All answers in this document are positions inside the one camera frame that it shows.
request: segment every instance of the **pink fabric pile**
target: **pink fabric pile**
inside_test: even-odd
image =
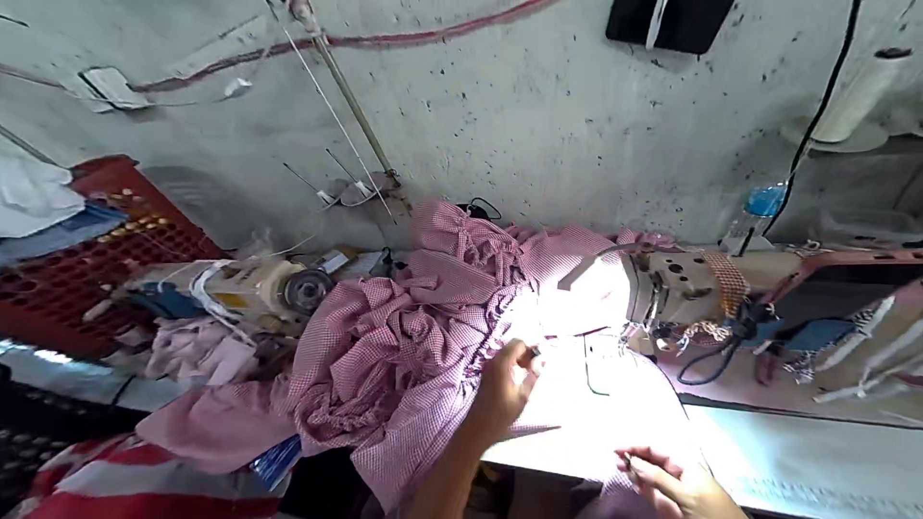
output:
[[[160,328],[144,369],[149,379],[169,375],[187,384],[201,379],[216,386],[246,380],[258,367],[256,348],[212,317],[156,322]]]
[[[188,393],[138,434],[210,472],[232,471],[295,433],[305,455],[354,446],[356,469],[387,511],[441,454],[514,321],[518,335],[563,336],[625,315],[624,294],[612,288],[615,254],[596,293],[557,290],[581,257],[612,245],[602,235],[503,230],[435,200],[417,207],[413,230],[418,249],[398,279],[330,292],[290,375]]]

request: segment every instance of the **human hand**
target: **human hand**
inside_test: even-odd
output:
[[[747,519],[747,516],[699,464],[680,466],[650,447],[616,449],[631,467],[619,460],[618,469],[628,472],[638,492],[651,502],[661,519]]]
[[[533,357],[529,347],[513,339],[484,364],[481,385],[462,426],[484,448],[506,434],[522,413],[545,361]]]

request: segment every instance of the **water bottle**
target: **water bottle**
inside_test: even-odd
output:
[[[778,182],[750,190],[740,214],[731,222],[727,234],[721,240],[721,248],[736,256],[750,238],[760,236],[773,220],[785,198],[786,184]]]

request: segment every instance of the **red plastic crate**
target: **red plastic crate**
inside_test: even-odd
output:
[[[154,316],[123,303],[96,320],[81,322],[84,312],[109,296],[102,285],[117,287],[136,266],[227,257],[135,164],[125,155],[88,161],[73,168],[71,187],[85,197],[119,205],[130,220],[147,215],[162,223],[0,269],[0,336],[71,356],[107,356],[118,347],[113,337],[138,324],[150,326]]]

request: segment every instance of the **concrete wall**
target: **concrete wall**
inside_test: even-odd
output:
[[[923,6],[914,3],[864,3],[844,80],[875,49],[921,41]],[[330,33],[365,35],[442,27],[514,4],[340,0],[316,8]],[[794,146],[776,129],[819,99],[848,2],[739,0],[701,57],[606,40],[610,6],[557,0],[445,42],[334,53],[410,201],[481,196],[507,222],[632,225],[712,241],[749,187],[784,177]],[[0,14],[29,25],[0,19],[0,63],[58,81],[88,66],[153,81],[265,11],[260,0],[0,0]],[[270,27],[234,45],[248,51],[284,41]],[[308,56],[366,164],[378,166],[326,68]],[[895,92],[918,95],[919,64],[914,58]],[[215,100],[253,66],[149,97]],[[60,90],[0,76],[0,124],[62,164],[131,155],[226,247],[261,225],[277,231],[280,245],[312,233],[320,234],[308,244],[315,247],[402,243],[404,218],[395,227],[380,204],[318,213],[313,193],[282,167],[287,162],[317,183],[342,177],[324,152],[332,148],[361,172],[295,55],[265,60],[252,80],[244,97],[224,103],[96,115]],[[817,202],[890,208],[918,163],[918,155],[811,159],[799,173],[805,190],[779,228],[798,235],[811,219],[805,207]],[[905,208],[919,209],[918,199],[906,199]]]

